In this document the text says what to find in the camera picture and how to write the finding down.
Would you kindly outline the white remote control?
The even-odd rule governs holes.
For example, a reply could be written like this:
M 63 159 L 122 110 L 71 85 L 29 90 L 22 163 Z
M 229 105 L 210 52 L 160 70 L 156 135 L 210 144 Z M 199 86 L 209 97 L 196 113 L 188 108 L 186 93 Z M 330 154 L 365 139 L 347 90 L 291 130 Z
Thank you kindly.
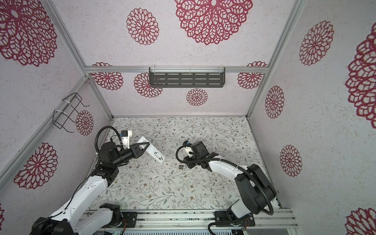
M 150 141 L 144 136 L 142 136 L 138 140 L 137 143 L 141 143 L 141 142 L 150 142 Z M 154 158 L 160 164 L 162 164 L 165 161 L 165 155 L 160 150 L 158 150 L 151 142 L 150 142 L 150 146 L 146 150 L 146 153 L 150 155 L 152 158 Z

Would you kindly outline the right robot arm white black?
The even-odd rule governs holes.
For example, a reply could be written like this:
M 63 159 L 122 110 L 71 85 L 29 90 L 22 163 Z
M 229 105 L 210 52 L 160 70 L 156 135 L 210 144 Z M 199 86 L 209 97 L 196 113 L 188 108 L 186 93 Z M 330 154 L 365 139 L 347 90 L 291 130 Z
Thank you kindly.
M 258 165 L 235 164 L 215 152 L 210 153 L 202 141 L 193 144 L 183 142 L 175 157 L 190 169 L 198 165 L 235 182 L 240 199 L 228 209 L 231 220 L 261 212 L 274 214 L 271 202 L 276 197 L 276 190 Z

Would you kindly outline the dark metal wall shelf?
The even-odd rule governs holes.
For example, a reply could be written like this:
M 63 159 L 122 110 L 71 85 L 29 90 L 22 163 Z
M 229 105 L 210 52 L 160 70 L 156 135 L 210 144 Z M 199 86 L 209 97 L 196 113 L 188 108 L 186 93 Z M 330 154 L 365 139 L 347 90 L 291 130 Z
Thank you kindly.
M 149 84 L 152 88 L 222 88 L 226 70 L 167 70 L 149 68 Z

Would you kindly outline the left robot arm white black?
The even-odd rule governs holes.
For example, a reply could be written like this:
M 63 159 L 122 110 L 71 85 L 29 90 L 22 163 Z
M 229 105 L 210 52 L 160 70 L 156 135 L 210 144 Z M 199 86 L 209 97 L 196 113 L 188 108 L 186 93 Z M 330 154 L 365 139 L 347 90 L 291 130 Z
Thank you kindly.
M 100 164 L 88 179 L 75 190 L 71 199 L 49 217 L 34 222 L 32 235 L 92 235 L 104 226 L 117 227 L 124 221 L 120 207 L 105 203 L 81 220 L 81 216 L 103 191 L 111 185 L 119 173 L 119 167 L 141 157 L 150 146 L 149 142 L 130 145 L 128 149 L 107 142 L 97 150 Z

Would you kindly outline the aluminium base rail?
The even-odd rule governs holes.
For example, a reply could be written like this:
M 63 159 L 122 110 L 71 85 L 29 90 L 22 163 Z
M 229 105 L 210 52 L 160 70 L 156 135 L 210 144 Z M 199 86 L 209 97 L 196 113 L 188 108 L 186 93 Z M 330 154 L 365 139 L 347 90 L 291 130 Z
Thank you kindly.
M 218 219 L 216 210 L 123 210 L 126 230 L 201 230 Z M 277 209 L 273 215 L 264 212 L 246 219 L 239 226 L 222 229 L 298 229 L 290 209 Z

